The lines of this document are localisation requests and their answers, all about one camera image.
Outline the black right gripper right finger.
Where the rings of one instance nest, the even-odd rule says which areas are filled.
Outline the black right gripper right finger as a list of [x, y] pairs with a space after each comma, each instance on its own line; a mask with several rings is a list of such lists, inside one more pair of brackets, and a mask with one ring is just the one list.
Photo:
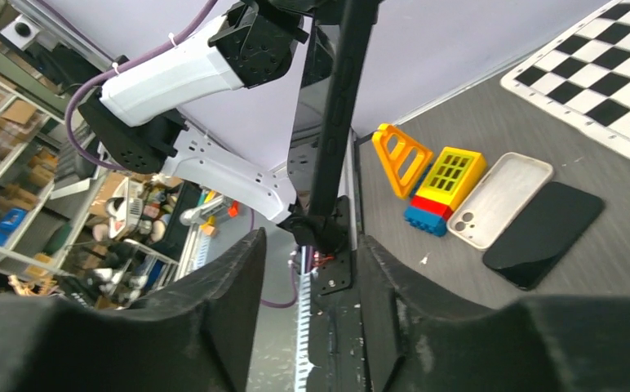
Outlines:
[[359, 241], [374, 391], [630, 391], [630, 296], [523, 296], [493, 310]]

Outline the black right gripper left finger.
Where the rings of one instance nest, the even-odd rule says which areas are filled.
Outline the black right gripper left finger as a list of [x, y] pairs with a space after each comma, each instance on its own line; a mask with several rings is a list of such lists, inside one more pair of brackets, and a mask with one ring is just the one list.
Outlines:
[[124, 310], [0, 296], [0, 391], [243, 391], [266, 247], [255, 229]]

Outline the beige phone case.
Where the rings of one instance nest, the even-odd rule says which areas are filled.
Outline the beige phone case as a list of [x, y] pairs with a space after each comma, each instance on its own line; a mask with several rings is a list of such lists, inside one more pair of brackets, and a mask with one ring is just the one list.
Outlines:
[[450, 217], [448, 231], [486, 251], [553, 175], [544, 161], [515, 152], [502, 155]]

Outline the black phone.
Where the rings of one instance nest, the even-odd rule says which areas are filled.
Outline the black phone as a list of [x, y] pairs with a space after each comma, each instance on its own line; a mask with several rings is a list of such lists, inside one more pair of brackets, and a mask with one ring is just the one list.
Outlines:
[[605, 209], [602, 198], [548, 182], [482, 257], [483, 265], [522, 291], [537, 287]]

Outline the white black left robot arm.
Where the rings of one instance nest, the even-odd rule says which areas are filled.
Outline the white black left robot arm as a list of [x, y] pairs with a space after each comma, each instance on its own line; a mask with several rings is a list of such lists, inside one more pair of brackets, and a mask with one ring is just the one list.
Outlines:
[[161, 46], [85, 82], [65, 119], [82, 115], [107, 168], [207, 185], [282, 223], [298, 200], [285, 163], [303, 19], [269, 1], [219, 15], [213, 6]]

